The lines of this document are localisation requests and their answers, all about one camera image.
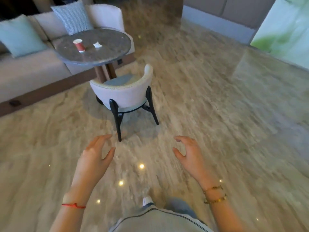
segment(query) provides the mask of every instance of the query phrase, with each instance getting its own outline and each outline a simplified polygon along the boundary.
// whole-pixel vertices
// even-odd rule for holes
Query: gold bracelet
[[[216,199],[216,200],[211,201],[211,202],[204,201],[204,203],[207,203],[207,204],[219,203],[219,202],[222,202],[222,201],[226,200],[226,198],[227,198],[227,195],[225,194],[225,196],[223,196],[223,197],[220,198],[220,199]]]
[[[206,191],[216,190],[216,189],[221,189],[221,190],[223,190],[222,186],[219,185],[219,186],[217,186],[217,187],[211,187],[211,188],[207,189]]]

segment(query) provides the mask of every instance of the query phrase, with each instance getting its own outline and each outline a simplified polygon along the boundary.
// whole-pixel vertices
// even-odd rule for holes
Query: chair
[[[127,74],[103,84],[96,79],[90,81],[97,101],[102,105],[104,104],[114,115],[119,142],[122,140],[120,125],[125,113],[142,108],[151,112],[156,124],[159,125],[150,88],[152,74],[153,68],[150,64],[147,64],[145,73],[140,79],[132,74]]]

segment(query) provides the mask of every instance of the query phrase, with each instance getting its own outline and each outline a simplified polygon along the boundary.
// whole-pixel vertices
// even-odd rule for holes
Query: marble table top
[[[73,43],[75,39],[83,40],[85,52],[80,53],[77,50]],[[93,44],[96,42],[99,42],[102,47],[95,48]],[[122,58],[129,52],[131,40],[120,31],[93,29],[64,36],[55,48],[58,56],[65,63],[99,66]]]

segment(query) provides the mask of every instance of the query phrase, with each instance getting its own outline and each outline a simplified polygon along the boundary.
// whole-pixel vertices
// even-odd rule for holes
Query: table
[[[77,50],[73,43],[75,39],[83,40],[85,52],[80,53]],[[102,47],[95,48],[93,44],[96,42],[99,42]],[[116,77],[111,63],[129,52],[131,40],[120,31],[100,28],[64,36],[55,48],[58,56],[65,63],[94,66],[99,81],[104,83]]]

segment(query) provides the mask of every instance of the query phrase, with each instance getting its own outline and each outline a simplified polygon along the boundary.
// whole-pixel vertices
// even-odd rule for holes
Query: person
[[[50,229],[51,232],[80,231],[84,208],[92,190],[103,177],[114,157],[115,147],[112,147],[106,157],[101,159],[102,147],[110,137],[111,135],[95,137],[81,154],[71,188],[64,195],[63,204]],[[205,167],[197,142],[187,136],[176,136],[175,140],[184,144],[186,155],[184,156],[177,148],[173,148],[173,152],[180,164],[204,191],[219,231],[244,231],[240,219],[230,206],[219,181]],[[169,209],[171,210],[168,208],[159,209],[149,196],[145,197],[143,207],[139,211],[120,219],[109,231],[212,231],[197,219],[193,210],[186,203],[181,204],[180,200],[172,200]]]

